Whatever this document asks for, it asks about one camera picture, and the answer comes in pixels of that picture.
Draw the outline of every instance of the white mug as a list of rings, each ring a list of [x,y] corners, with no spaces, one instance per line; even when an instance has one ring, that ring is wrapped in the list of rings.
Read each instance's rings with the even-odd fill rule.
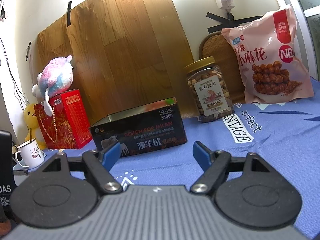
[[[23,168],[33,169],[38,167],[44,162],[44,156],[42,151],[40,150],[36,139],[32,139],[31,141],[26,141],[17,147],[18,151],[14,154],[14,158],[17,163],[19,163]],[[18,158],[17,154],[20,153],[21,158],[27,166],[23,166]]]

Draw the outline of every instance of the plastic jar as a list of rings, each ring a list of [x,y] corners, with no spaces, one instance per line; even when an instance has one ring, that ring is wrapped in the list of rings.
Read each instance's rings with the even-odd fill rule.
[[[215,62],[214,57],[206,57],[184,68],[202,122],[212,122],[235,112],[221,70]]]

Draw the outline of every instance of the tie-dye plush toy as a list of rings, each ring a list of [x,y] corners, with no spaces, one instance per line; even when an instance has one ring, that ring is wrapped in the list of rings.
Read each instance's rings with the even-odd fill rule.
[[[72,56],[57,57],[49,62],[43,72],[38,75],[38,84],[32,88],[32,94],[38,99],[44,99],[44,111],[52,116],[49,99],[68,90],[73,82],[73,67],[70,64]]]

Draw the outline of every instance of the snack bag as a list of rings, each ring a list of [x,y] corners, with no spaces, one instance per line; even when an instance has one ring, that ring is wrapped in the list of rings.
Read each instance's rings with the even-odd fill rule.
[[[314,95],[307,69],[294,56],[296,28],[288,5],[245,26],[222,29],[238,58],[246,103],[284,103]]]

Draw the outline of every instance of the mug handle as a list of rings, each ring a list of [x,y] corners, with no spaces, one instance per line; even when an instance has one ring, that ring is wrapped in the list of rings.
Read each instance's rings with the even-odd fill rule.
[[[23,165],[19,162],[19,160],[18,160],[18,158],[17,158],[17,154],[20,153],[20,152],[21,152],[21,151],[15,152],[14,158],[15,158],[16,162],[20,164],[20,166],[22,166],[23,168],[28,168],[29,166],[23,166]]]

